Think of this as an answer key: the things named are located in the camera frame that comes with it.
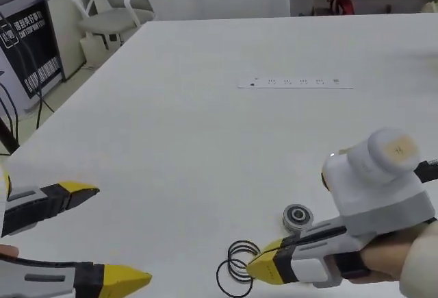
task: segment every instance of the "gray plastic part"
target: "gray plastic part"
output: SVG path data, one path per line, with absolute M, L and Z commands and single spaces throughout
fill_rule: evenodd
M 6 210 L 15 208 L 27 202 L 45 198 L 47 198 L 47 195 L 37 186 L 13 188 L 8 201 L 6 202 Z
M 319 232 L 325 232 L 330 229 L 344 226 L 342 218 L 337 217 L 328 221 L 315 224 L 312 228 L 302 232 L 301 238 L 314 235 Z M 365 234 L 362 236 L 351 236 L 348 232 L 342 235 L 338 235 L 326 240 L 319 240 L 316 243 L 309 243 L 307 245 L 299 245 L 295 248 L 292 254 L 293 260 L 305 260 L 305 259 L 318 259 L 328 274 L 328 280 L 326 282 L 315 282 L 313 285 L 316 288 L 330 288 L 333 286 L 339 286 L 342 282 L 342 277 L 335 267 L 329 265 L 325 261 L 325 257 L 335 255 L 337 253 L 348 253 L 353 251 L 361 251 L 368 243 L 371 242 L 376 234 Z
M 1 298 L 51 298 L 73 292 L 75 268 L 32 267 L 0 260 Z M 64 276 L 62 282 L 34 282 L 26 277 Z
M 353 236 L 366 233 L 381 235 L 415 226 L 434 216 L 435 209 L 424 191 L 391 206 L 344 216 L 343 221 L 348 233 Z
M 29 226 L 26 226 L 26 227 L 20 228 L 18 231 L 15 231 L 15 232 L 9 233 L 8 235 L 9 235 L 9 236 L 12 236 L 12 235 L 15 235 L 15 234 L 18 234 L 18 233 L 26 232 L 26 231 L 28 231 L 29 229 L 34 228 L 34 227 L 36 226 L 36 224 L 38 224 L 38 223 L 33 223 L 33 224 L 29 225 Z

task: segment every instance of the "floor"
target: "floor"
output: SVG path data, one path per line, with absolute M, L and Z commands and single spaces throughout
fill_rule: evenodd
M 93 74 L 92 70 L 81 69 L 74 74 L 66 83 L 61 83 L 56 86 L 49 94 L 44 97 L 44 100 L 55 111 L 68 99 L 71 95 L 79 89 L 84 82 Z M 38 109 L 33 112 L 20 117 L 18 122 L 18 138 L 20 145 L 22 145 L 36 130 L 36 116 Z M 50 116 L 50 111 L 45 105 L 41 113 L 41 124 L 43 124 Z M 7 118 L 3 119 L 5 123 L 8 123 Z M 4 146 L 0 144 L 0 153 L 8 153 Z M 7 156 L 0 156 L 0 162 L 4 162 L 8 158 Z

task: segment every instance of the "sticker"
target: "sticker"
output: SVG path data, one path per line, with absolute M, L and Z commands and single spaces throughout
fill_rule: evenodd
M 383 153 L 395 163 L 401 163 L 417 155 L 418 148 L 408 135 L 403 135 L 383 147 Z

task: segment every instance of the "red object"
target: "red object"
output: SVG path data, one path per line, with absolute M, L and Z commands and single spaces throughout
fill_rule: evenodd
M 355 9 L 351 0 L 327 0 L 334 15 L 354 15 Z

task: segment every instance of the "power strip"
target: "power strip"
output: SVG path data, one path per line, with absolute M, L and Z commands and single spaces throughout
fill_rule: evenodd
M 252 89 L 352 89 L 352 86 L 344 79 L 281 79 L 272 77 L 241 79 L 237 86 Z

